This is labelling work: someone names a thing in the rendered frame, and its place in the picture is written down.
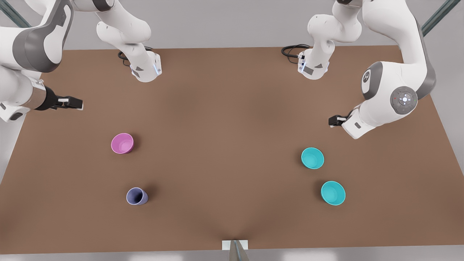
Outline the teal bowl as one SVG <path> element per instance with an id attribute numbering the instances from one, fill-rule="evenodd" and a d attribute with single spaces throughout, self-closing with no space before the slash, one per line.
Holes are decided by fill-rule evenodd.
<path id="1" fill-rule="evenodd" d="M 332 206 L 339 206 L 346 200 L 345 189 L 335 181 L 325 182 L 320 189 L 320 195 L 326 203 Z"/>
<path id="2" fill-rule="evenodd" d="M 301 162 L 305 167 L 311 170 L 317 170 L 323 166 L 325 158 L 320 150 L 310 147 L 304 149 L 301 153 Z"/>

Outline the pink bowl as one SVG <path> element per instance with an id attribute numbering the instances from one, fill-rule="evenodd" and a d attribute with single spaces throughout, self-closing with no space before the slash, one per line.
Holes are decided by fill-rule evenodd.
<path id="1" fill-rule="evenodd" d="M 120 133 L 113 137 L 111 149 L 116 154 L 127 154 L 134 148 L 134 139 L 128 133 Z"/>

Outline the blue-purple bowl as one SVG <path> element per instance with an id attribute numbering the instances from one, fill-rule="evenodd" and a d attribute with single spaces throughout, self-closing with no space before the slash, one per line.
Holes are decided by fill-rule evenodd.
<path id="1" fill-rule="evenodd" d="M 145 204 L 148 199 L 149 196 L 141 188 L 131 188 L 126 194 L 126 201 L 133 206 Z"/>

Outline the silver frame post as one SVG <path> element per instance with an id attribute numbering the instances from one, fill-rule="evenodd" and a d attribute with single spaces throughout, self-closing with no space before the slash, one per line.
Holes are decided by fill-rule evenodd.
<path id="1" fill-rule="evenodd" d="M 446 0 L 435 13 L 422 25 L 422 35 L 425 37 L 461 0 Z"/>
<path id="2" fill-rule="evenodd" d="M 31 25 L 10 5 L 7 0 L 0 0 L 0 11 L 19 28 L 31 28 Z"/>
<path id="3" fill-rule="evenodd" d="M 229 261 L 250 261 L 240 241 L 231 241 Z"/>

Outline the white post foot plate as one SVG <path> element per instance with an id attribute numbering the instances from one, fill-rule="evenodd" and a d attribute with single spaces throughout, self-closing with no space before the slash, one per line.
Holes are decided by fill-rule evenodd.
<path id="1" fill-rule="evenodd" d="M 230 250 L 231 245 L 233 245 L 233 243 L 232 243 L 233 241 L 239 242 L 242 245 L 242 248 L 244 250 L 249 249 L 248 240 L 232 240 L 232 241 L 228 240 L 228 241 L 222 241 L 222 250 Z"/>

